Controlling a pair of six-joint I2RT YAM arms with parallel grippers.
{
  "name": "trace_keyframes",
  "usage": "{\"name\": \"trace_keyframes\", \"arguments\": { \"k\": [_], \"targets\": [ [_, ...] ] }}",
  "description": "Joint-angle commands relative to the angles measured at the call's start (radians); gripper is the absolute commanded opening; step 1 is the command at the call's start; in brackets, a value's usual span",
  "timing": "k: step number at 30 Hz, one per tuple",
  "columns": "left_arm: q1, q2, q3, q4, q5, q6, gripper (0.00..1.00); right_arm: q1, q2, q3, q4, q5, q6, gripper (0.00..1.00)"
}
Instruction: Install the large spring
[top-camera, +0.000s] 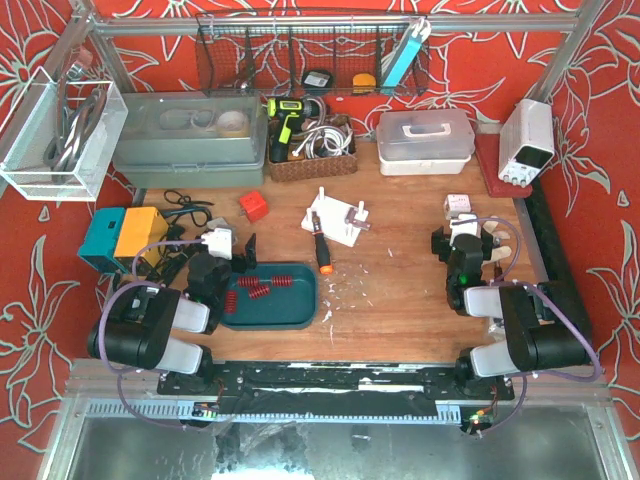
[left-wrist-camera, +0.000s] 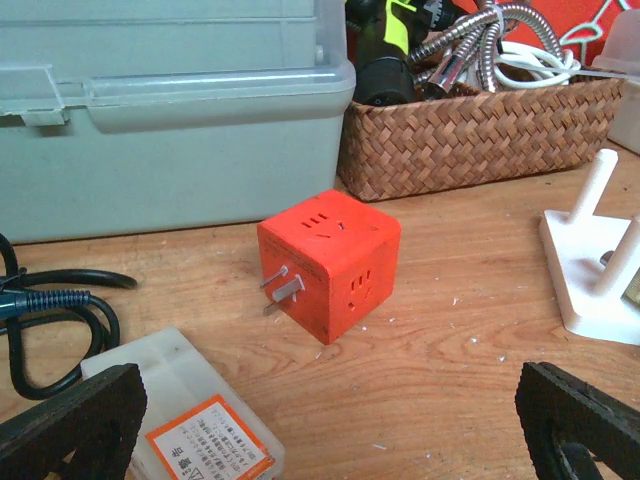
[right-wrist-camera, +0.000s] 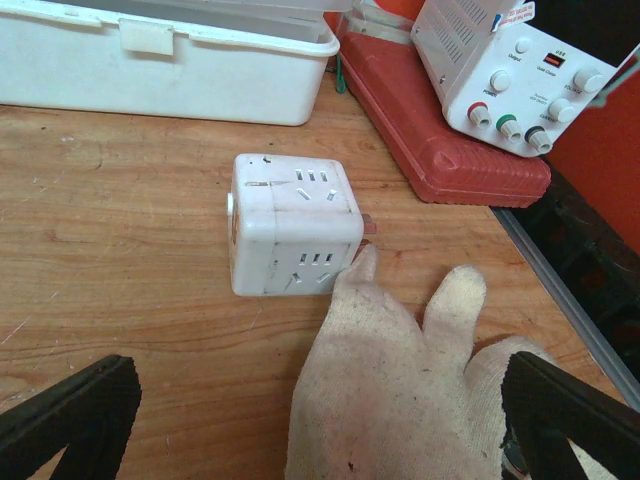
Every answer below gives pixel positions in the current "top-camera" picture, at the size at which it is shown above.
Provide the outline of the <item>red spring three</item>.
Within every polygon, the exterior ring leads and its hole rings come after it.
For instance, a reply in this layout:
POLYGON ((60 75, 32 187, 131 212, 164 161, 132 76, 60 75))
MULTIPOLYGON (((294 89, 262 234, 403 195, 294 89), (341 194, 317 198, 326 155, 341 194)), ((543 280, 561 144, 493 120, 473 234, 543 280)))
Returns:
POLYGON ((248 296, 250 299, 258 299, 269 295, 270 292, 271 287, 268 284, 259 284, 249 290, 248 296))

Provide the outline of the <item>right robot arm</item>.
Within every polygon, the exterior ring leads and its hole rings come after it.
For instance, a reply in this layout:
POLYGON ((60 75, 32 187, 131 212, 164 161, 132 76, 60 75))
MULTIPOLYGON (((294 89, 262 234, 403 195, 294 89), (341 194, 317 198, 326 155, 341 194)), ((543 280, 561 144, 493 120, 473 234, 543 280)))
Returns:
POLYGON ((447 233, 431 234, 431 251, 446 264, 445 292, 449 307, 460 316, 486 317, 497 322, 504 338, 490 345, 463 350, 456 368, 464 382, 475 378, 546 372, 592 364, 601 372, 591 344, 591 324, 574 292, 558 282, 530 284, 506 281, 499 275, 482 278, 493 241, 486 231, 460 231, 461 221, 447 233))

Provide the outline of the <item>orange black ratchet screwdriver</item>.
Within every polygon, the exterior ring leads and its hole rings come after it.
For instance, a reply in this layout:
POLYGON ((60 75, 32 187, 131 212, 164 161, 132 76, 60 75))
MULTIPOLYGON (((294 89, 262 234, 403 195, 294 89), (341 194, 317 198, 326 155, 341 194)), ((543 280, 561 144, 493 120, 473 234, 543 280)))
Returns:
POLYGON ((311 211, 313 236, 315 242, 316 261, 319 271, 323 275, 330 275, 333 272, 333 264, 331 261, 330 250, 324 237, 319 215, 315 211, 311 211))

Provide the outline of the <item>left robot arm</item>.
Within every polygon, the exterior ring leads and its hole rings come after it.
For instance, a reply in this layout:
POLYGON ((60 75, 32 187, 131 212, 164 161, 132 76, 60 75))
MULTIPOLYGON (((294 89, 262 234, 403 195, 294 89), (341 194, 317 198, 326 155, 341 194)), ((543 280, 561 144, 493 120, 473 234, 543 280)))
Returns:
POLYGON ((180 246, 187 255, 187 288, 180 291, 139 278, 120 287, 90 333, 90 356, 116 374, 142 369, 212 376, 211 350, 172 332, 212 334, 223 315, 235 311, 231 277, 257 266, 256 241, 251 235, 244 252, 234 254, 233 231, 217 227, 194 240, 164 240, 142 248, 135 263, 149 250, 180 246))

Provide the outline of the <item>red spring one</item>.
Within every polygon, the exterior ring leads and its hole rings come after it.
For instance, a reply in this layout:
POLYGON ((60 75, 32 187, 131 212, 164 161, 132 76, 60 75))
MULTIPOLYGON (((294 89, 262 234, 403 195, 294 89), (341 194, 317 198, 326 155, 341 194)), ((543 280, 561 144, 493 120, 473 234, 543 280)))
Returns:
POLYGON ((237 285, 242 288, 253 288, 260 284, 260 279, 257 276, 239 276, 237 278, 237 285))

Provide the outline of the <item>red spring two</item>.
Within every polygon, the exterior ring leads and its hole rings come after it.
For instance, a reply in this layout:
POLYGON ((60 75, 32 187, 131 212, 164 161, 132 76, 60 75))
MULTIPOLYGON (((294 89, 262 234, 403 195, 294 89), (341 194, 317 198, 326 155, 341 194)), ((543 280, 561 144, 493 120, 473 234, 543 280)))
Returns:
POLYGON ((291 287, 293 285, 293 277, 291 275, 274 275, 271 277, 273 287, 291 287))

